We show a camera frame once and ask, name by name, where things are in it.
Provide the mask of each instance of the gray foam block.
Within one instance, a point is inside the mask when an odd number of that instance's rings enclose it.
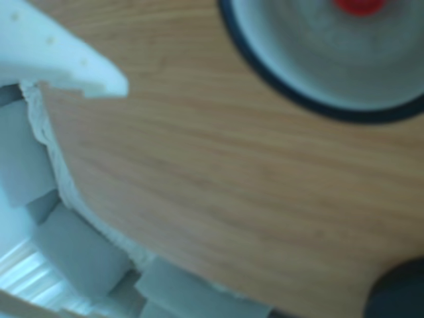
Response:
[[[60,203],[33,243],[81,296],[102,301],[130,270],[128,256]]]
[[[181,318],[267,318],[272,308],[214,290],[202,279],[157,258],[137,282],[149,301]]]
[[[181,318],[172,315],[165,309],[159,307],[155,303],[149,302],[144,306],[140,318]]]

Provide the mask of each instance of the red object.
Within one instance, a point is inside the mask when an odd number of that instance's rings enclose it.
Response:
[[[342,10],[357,17],[373,15],[381,10],[387,0],[333,0]]]

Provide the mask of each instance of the wood grain surface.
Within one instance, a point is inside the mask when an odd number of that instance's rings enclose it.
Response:
[[[128,75],[125,100],[45,91],[91,208],[168,260],[305,318],[359,318],[424,254],[424,116],[321,118],[242,61],[214,0],[32,0]]]

